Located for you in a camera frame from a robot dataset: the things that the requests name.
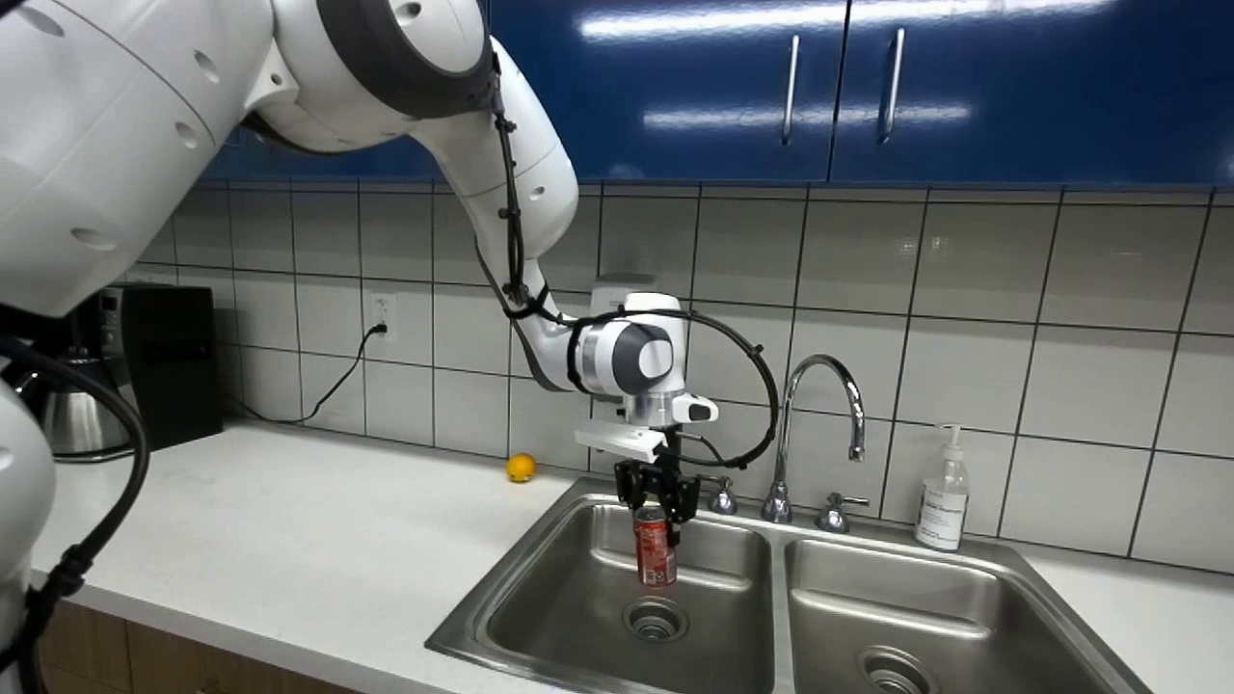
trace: kitchen counter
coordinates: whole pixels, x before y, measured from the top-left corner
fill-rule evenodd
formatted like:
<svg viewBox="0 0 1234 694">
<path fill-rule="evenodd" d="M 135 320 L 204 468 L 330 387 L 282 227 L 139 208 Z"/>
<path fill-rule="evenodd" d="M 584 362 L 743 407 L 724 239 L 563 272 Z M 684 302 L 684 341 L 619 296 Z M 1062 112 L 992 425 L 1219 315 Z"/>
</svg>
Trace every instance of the kitchen counter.
<svg viewBox="0 0 1234 694">
<path fill-rule="evenodd" d="M 60 468 L 34 572 L 87 537 L 123 473 Z M 511 486 L 494 460 L 231 425 L 156 454 L 79 603 L 351 690 L 534 694 L 548 685 L 426 641 L 569 486 Z M 1227 685 L 1234 577 L 1017 553 L 1157 694 Z"/>
</svg>

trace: double sink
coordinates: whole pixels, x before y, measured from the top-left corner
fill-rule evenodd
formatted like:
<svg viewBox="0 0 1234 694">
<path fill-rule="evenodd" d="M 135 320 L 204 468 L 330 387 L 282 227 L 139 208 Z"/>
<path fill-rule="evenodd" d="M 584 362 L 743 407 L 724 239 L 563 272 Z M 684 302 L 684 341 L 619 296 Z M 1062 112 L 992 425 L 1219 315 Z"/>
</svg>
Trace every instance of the double sink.
<svg viewBox="0 0 1234 694">
<path fill-rule="evenodd" d="M 1148 690 L 997 545 L 830 537 L 702 511 L 679 582 L 639 587 L 634 517 L 579 481 L 427 646 L 569 690 L 1088 694 Z"/>
</svg>

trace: sink drain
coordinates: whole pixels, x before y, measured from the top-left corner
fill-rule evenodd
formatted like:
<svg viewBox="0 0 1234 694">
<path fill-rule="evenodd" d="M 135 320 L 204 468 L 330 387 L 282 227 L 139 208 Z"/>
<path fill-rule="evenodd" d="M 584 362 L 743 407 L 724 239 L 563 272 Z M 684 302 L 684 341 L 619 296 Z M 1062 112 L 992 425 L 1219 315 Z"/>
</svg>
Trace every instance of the sink drain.
<svg viewBox="0 0 1234 694">
<path fill-rule="evenodd" d="M 688 613 L 669 603 L 639 603 L 626 610 L 626 628 L 644 645 L 669 645 L 688 636 Z"/>
<path fill-rule="evenodd" d="M 863 654 L 863 673 L 876 694 L 931 694 L 934 690 L 921 663 L 902 646 L 884 646 L 884 645 L 872 646 Z"/>
</svg>

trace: tile backsplash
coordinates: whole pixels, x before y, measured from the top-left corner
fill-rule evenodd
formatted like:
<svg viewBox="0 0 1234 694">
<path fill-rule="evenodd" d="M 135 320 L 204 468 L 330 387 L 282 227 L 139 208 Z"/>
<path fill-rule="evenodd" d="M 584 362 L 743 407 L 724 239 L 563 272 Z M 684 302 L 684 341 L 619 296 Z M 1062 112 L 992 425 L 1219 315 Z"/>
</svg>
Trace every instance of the tile backsplash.
<svg viewBox="0 0 1234 694">
<path fill-rule="evenodd" d="M 607 278 L 731 320 L 785 377 L 830 352 L 863 387 L 868 454 L 844 460 L 844 393 L 812 373 L 792 495 L 868 497 L 916 519 L 940 427 L 966 425 L 967 528 L 1234 572 L 1234 208 L 1219 191 L 584 189 L 543 260 L 569 308 Z M 318 427 L 453 450 L 535 450 L 607 473 L 571 433 L 611 405 L 543 393 L 471 253 L 449 189 L 196 189 L 132 278 L 213 287 L 228 393 L 303 415 L 387 320 Z M 710 438 L 749 447 L 763 398 L 692 328 Z M 763 497 L 772 454 L 736 473 Z"/>
</svg>

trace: faucet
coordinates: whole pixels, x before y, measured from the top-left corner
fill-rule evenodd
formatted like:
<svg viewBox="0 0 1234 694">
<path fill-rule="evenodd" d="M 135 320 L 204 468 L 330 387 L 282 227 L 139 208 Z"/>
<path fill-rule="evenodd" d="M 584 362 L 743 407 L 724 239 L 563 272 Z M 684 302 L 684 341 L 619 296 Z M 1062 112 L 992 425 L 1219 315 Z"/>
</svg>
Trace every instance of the faucet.
<svg viewBox="0 0 1234 694">
<path fill-rule="evenodd" d="M 768 500 L 763 500 L 763 517 L 777 519 L 777 526 L 787 526 L 795 519 L 795 508 L 787 500 L 787 425 L 795 415 L 795 398 L 797 398 L 797 387 L 804 377 L 813 370 L 813 366 L 833 366 L 837 377 L 844 380 L 844 393 L 848 393 L 848 415 L 853 415 L 853 437 L 848 437 L 848 460 L 857 461 L 862 450 L 863 450 L 863 398 L 857 389 L 857 377 L 853 370 L 833 357 L 833 353 L 812 353 L 795 366 L 795 373 L 785 380 L 785 425 L 781 425 L 781 445 L 777 445 L 777 481 L 768 490 Z"/>
</svg>

